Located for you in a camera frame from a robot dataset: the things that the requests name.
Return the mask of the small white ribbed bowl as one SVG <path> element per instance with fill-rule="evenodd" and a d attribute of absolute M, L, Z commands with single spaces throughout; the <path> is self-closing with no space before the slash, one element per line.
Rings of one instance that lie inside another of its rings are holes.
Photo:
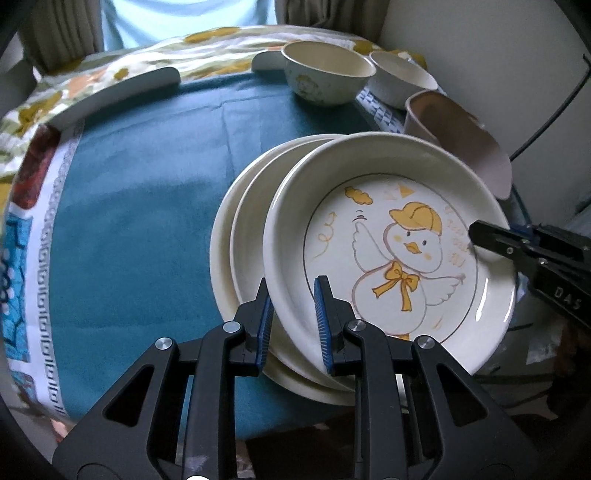
<path fill-rule="evenodd" d="M 370 62 L 376 74 L 369 89 L 377 99 L 396 109 L 404 109 L 407 100 L 422 91 L 437 91 L 437 80 L 421 66 L 385 51 L 374 51 Z"/>

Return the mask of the yellow duck cartoon plate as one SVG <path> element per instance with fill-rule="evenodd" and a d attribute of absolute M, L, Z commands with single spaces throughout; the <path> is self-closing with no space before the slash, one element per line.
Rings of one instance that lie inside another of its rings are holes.
<path fill-rule="evenodd" d="M 231 275 L 230 233 L 238 205 L 247 188 L 256 175 L 280 154 L 305 144 L 319 146 L 338 137 L 336 134 L 318 134 L 284 142 L 250 162 L 229 186 L 217 210 L 209 246 L 211 286 L 215 303 L 224 321 L 235 317 L 236 309 L 242 303 Z M 281 387 L 310 400 L 339 406 L 352 406 L 355 402 L 355 394 L 351 388 L 329 379 L 301 355 L 287 337 L 279 319 L 273 320 L 270 353 L 267 355 L 263 373 Z"/>

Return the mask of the brown chipped bowl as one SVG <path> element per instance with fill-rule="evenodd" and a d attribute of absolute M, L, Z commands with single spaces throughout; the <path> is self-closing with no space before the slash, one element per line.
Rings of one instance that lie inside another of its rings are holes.
<path fill-rule="evenodd" d="M 422 91 L 406 101 L 404 133 L 439 146 L 470 167 L 500 200 L 512 188 L 508 154 L 483 124 L 437 91 Z"/>

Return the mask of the floral quilt blanket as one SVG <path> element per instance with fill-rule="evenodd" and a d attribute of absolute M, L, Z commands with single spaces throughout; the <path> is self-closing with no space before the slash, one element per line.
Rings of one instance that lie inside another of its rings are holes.
<path fill-rule="evenodd" d="M 161 67 L 175 68 L 182 81 L 242 73 L 256 54 L 300 40 L 331 43 L 362 55 L 382 49 L 353 34 L 266 25 L 222 27 L 77 59 L 42 77 L 30 94 L 1 116 L 1 181 L 14 178 L 39 124 L 107 87 Z"/>

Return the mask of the right grey drape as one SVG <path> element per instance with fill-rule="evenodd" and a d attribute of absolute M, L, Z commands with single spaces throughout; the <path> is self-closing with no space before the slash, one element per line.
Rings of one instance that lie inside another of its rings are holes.
<path fill-rule="evenodd" d="M 276 0 L 276 21 L 358 35 L 376 42 L 389 0 Z"/>

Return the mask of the left grey drape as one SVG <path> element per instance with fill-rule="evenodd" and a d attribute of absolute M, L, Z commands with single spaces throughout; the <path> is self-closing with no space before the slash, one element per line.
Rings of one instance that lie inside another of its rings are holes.
<path fill-rule="evenodd" d="M 18 35 L 24 57 L 42 73 L 104 51 L 99 0 L 41 0 Z"/>

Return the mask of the plain white ribbed plate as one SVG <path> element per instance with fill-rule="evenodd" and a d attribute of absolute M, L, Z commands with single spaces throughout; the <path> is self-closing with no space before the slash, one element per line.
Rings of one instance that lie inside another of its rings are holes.
<path fill-rule="evenodd" d="M 283 178 L 301 158 L 338 134 L 310 135 L 290 140 L 267 150 L 252 162 L 254 174 L 239 197 L 229 235 L 229 266 L 232 283 L 239 300 L 252 299 L 256 284 L 263 278 L 263 230 L 271 201 Z M 304 386 L 345 395 L 348 386 L 331 380 L 305 358 L 288 337 L 279 318 L 273 319 L 270 336 L 270 360 L 266 375 L 277 384 L 297 382 L 291 391 L 303 394 Z"/>

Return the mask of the teal patterned tablecloth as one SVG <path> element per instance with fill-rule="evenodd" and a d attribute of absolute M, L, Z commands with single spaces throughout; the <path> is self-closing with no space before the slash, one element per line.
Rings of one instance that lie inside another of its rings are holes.
<path fill-rule="evenodd" d="M 65 128 L 39 127 L 1 246 L 3 341 L 25 398 L 74 425 L 158 338 L 182 343 L 225 322 L 209 246 L 238 174 L 290 140 L 369 132 L 398 134 L 356 102 L 308 103 L 280 72 L 172 82 Z M 339 407 L 264 373 L 235 392 L 242 438 Z"/>

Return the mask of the light blue curtain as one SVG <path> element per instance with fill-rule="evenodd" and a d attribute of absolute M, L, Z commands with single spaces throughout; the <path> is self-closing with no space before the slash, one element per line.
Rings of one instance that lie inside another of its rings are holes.
<path fill-rule="evenodd" d="M 104 47 L 142 47 L 172 37 L 221 27 L 276 24 L 271 0 L 104 0 L 101 2 Z"/>

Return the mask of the cream cartoon bowl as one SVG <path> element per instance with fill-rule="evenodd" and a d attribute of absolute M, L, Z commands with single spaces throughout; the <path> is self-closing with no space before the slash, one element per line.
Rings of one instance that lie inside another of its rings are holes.
<path fill-rule="evenodd" d="M 290 89 L 318 106 L 353 102 L 377 73 L 363 55 L 330 43 L 295 41 L 284 45 L 280 53 Z"/>

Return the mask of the duck with cap plate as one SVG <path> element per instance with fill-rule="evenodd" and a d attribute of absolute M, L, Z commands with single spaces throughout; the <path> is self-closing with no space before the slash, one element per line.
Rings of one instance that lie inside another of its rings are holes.
<path fill-rule="evenodd" d="M 507 227 L 500 203 L 466 165 L 401 134 L 331 141 L 281 181 L 263 231 L 263 270 L 287 338 L 325 367 L 314 284 L 387 335 L 429 335 L 469 372 L 508 329 L 516 302 L 512 263 L 475 247 L 476 221 Z"/>

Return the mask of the grey drape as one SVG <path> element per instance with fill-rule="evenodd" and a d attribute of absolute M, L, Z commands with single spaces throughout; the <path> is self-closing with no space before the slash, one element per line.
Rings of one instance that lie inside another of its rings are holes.
<path fill-rule="evenodd" d="M 42 73 L 104 51 L 99 0 L 41 0 L 18 35 L 24 57 Z"/>
<path fill-rule="evenodd" d="M 358 35 L 376 42 L 389 0 L 276 0 L 276 21 Z"/>

